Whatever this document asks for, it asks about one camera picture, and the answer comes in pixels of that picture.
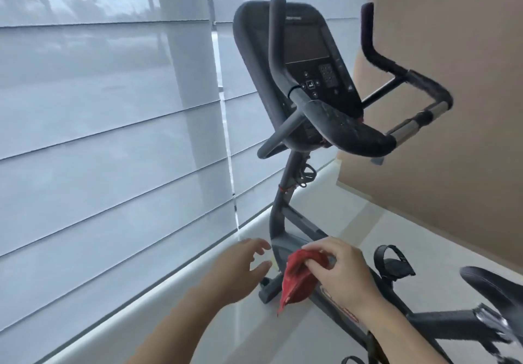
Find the person's left hand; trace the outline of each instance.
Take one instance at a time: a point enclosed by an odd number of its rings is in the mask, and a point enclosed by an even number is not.
[[[268,249],[270,244],[260,238],[248,238],[234,244],[219,255],[201,279],[200,287],[220,306],[244,299],[272,266],[271,261],[265,261],[250,270],[254,254],[262,255]]]

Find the floor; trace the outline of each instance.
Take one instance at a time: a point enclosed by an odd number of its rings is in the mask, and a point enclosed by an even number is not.
[[[482,297],[459,276],[459,268],[465,265],[481,266],[523,283],[523,276],[337,187],[338,171],[336,162],[320,171],[317,181],[297,192],[293,205],[328,234],[358,245],[369,263],[372,263],[374,249],[381,244],[395,244],[402,249],[417,276],[397,282],[396,291],[413,310],[456,310],[472,308],[481,302]],[[221,250],[238,238],[267,238],[267,221],[268,212],[265,212],[234,238],[48,362],[123,363],[184,291],[197,282]],[[258,260],[268,258],[270,253]],[[310,302],[290,305],[279,317],[277,307],[277,300],[261,304],[255,291],[239,304],[225,308],[204,334],[193,363],[335,364],[351,354],[366,361],[363,348]],[[443,341],[442,346],[456,364],[495,362],[474,342]],[[518,346],[504,351],[523,360],[523,349]]]

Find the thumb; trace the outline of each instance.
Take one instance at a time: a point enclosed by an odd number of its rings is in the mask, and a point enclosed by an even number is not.
[[[327,277],[327,274],[329,272],[328,269],[325,269],[323,266],[321,266],[318,262],[316,262],[314,259],[307,259],[305,261],[305,266],[309,268],[311,273],[321,282],[325,280]]]
[[[269,273],[269,269],[272,266],[271,261],[265,261],[260,263],[256,268],[251,270],[251,275],[256,283],[260,282]]]

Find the hand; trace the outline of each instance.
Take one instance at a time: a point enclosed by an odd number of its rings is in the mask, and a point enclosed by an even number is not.
[[[338,305],[360,316],[366,308],[384,301],[358,248],[335,237],[326,237],[304,245],[303,249],[321,250],[336,258],[331,269],[325,269],[312,259],[305,265]]]
[[[254,254],[263,255],[270,244],[263,239],[246,239],[226,249],[203,276],[200,287],[221,307],[236,303],[249,295],[265,277],[271,261],[250,270]]]

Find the person's right arm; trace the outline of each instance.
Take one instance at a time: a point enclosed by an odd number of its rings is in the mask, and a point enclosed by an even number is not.
[[[391,364],[447,364],[405,316],[378,291],[361,251],[335,237],[303,247],[336,258],[331,269],[309,259],[305,264],[334,301],[354,313],[370,330]]]

